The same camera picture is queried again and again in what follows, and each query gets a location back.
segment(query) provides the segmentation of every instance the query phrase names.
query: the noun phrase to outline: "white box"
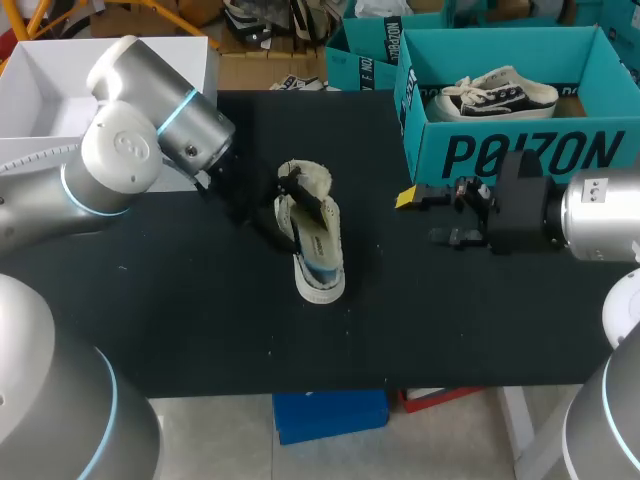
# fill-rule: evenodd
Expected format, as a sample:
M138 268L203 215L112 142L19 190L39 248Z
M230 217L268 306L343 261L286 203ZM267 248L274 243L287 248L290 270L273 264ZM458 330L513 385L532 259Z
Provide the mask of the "white box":
M142 40L216 103L218 55L210 50L206 37ZM81 141L98 108L85 85L87 75L116 41L107 38L18 43L0 77L0 165ZM47 158L11 173L47 168L62 160ZM187 180L163 166L151 190L191 189Z

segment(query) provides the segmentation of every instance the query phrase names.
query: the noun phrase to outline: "shoe insole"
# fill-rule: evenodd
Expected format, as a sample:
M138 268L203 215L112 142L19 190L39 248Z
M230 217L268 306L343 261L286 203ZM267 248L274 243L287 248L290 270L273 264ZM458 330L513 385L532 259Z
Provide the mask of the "shoe insole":
M318 272L337 270L340 267L340 256L335 237L339 233L332 231L335 228L334 224L327 221L325 230L299 205L291 207L291 221L297 227L300 253L307 266Z

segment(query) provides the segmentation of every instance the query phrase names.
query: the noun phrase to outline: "black and white sneaker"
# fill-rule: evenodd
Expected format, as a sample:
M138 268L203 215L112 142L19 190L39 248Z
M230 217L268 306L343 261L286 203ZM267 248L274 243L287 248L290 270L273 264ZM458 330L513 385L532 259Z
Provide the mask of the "black and white sneaker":
M527 80L507 66L443 88L429 102L426 113L431 122L550 118L557 101L554 87Z

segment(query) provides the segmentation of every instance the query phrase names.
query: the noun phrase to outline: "shoelace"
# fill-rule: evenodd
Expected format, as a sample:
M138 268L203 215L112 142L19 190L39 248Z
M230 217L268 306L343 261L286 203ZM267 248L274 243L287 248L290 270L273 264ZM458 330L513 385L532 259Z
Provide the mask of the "shoelace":
M486 90L476 87L478 80L471 81L471 78L465 77L456 83L455 87L445 87L442 89L443 95L460 96L462 103L473 105L475 103L484 103L487 100L495 100L495 95L488 93Z

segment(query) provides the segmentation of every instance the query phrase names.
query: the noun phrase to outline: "white sneaker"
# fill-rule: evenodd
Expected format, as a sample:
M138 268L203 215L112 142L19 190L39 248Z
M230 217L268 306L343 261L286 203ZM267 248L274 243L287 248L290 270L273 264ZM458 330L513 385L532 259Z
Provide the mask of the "white sneaker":
M296 167L301 170L299 184L322 201L327 229L314 222L289 195L276 198L275 214L280 229L300 246L300 253L293 256L298 292L311 303L327 304L340 298L345 287L340 209L329 196L329 170L306 160L291 160L278 169L278 176L287 176Z
M445 87L426 107L431 122L483 122L550 118L558 91L527 80L513 67L502 67L471 81Z

